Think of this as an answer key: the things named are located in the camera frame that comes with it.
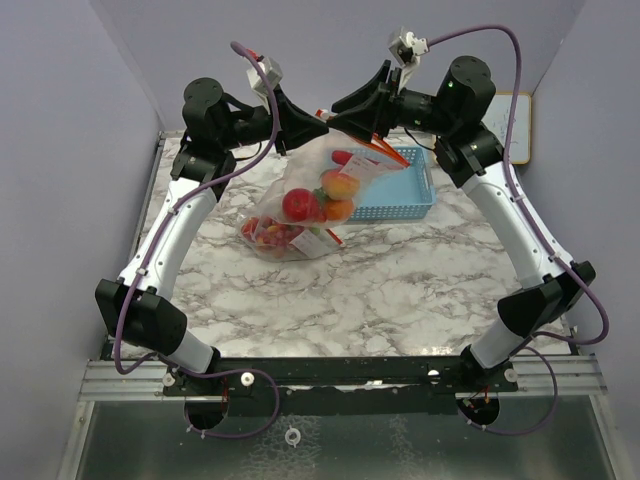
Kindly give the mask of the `peach fruit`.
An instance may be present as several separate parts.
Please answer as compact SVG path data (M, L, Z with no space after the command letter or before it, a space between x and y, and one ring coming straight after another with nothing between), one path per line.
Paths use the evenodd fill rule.
M350 200L359 192L361 182L339 170L329 170L321 177L321 187L331 200Z

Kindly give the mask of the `red apple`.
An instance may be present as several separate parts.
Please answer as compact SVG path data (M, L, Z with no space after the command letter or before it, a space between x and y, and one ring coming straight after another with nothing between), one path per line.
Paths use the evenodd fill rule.
M287 192L281 202L284 218L293 223L313 222L321 210L321 204L314 193L304 188Z

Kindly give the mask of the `orange fruit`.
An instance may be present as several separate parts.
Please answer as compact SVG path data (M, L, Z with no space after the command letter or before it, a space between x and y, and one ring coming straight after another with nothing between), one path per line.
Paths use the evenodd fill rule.
M352 200L328 200L324 205L324 215L328 222L344 223L355 210Z

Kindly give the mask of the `red strawberry bunch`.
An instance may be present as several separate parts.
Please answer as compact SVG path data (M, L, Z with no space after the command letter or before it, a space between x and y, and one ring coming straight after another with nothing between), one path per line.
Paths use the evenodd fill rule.
M248 242L253 242L259 225L260 225L260 219L258 217L250 217L242 225L242 228L241 228L242 236Z

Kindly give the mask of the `clear zip bag orange zipper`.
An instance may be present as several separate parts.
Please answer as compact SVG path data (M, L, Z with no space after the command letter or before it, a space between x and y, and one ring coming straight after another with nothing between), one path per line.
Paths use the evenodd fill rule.
M240 239L268 261L314 260L344 246L330 229L284 224L266 215L243 216L236 229Z

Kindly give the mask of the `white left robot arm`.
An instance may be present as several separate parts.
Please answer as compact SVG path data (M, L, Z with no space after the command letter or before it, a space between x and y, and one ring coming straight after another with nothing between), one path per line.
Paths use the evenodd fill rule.
M220 385L220 353L197 339L171 298L182 262L200 226L220 200L237 160L235 148L264 143L284 155L327 134L326 124L293 105L281 88L274 106L239 102L211 78L184 90L186 131L171 170L161 211L130 263L115 280L99 282L95 298L108 333L164 356L186 372L186 382L206 395Z

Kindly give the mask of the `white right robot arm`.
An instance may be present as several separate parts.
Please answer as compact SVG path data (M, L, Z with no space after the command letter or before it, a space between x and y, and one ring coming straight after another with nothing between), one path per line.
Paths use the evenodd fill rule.
M481 391L494 381L495 367L577 303L580 286L594 280L595 270L562 247L548 252L554 240L544 223L530 226L537 212L510 186L514 170L504 165L504 147L482 121L496 92L483 61L454 59L434 96L407 89L400 77L400 69L383 62L364 86L332 105L328 124L361 141L384 138L396 127L434 135L438 164L505 248L521 287L499 300L497 320L461 355L461 383Z

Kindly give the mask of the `blue plastic basket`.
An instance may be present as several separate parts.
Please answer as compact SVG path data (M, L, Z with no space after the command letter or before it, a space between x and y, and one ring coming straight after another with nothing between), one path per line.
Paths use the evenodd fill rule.
M349 218L350 223L421 220L436 204L427 150L401 146L398 152L409 167L375 179Z

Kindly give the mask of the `small whiteboard wooden frame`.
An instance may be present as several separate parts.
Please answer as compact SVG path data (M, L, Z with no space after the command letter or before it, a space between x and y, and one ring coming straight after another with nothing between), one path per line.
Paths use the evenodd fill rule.
M504 146L511 100L511 93L497 93L483 118L485 126ZM518 95L509 147L509 158L514 165L525 165L531 159L532 105L532 97L528 93Z

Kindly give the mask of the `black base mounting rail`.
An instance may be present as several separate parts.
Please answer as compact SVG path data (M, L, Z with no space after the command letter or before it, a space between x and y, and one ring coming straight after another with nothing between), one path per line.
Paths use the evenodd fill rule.
M216 378L179 372L167 397L223 407L231 416L453 414L458 395L514 392L511 363L474 371L458 356L227 357Z

